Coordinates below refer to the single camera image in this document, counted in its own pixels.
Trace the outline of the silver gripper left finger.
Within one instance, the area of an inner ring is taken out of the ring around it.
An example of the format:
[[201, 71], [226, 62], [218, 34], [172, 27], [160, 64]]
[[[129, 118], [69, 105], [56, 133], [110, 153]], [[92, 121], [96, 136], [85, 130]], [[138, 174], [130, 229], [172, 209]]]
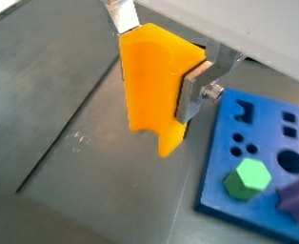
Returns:
[[133, 0], [102, 0], [118, 34], [140, 26]]

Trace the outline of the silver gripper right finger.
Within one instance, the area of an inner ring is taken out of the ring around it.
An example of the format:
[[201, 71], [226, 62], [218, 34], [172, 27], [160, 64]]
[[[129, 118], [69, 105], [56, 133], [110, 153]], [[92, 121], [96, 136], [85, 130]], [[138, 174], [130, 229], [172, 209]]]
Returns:
[[182, 76], [177, 105], [176, 121], [185, 124], [198, 113], [202, 102], [216, 102], [224, 92], [217, 80], [236, 68], [245, 55], [216, 40], [208, 38], [204, 61]]

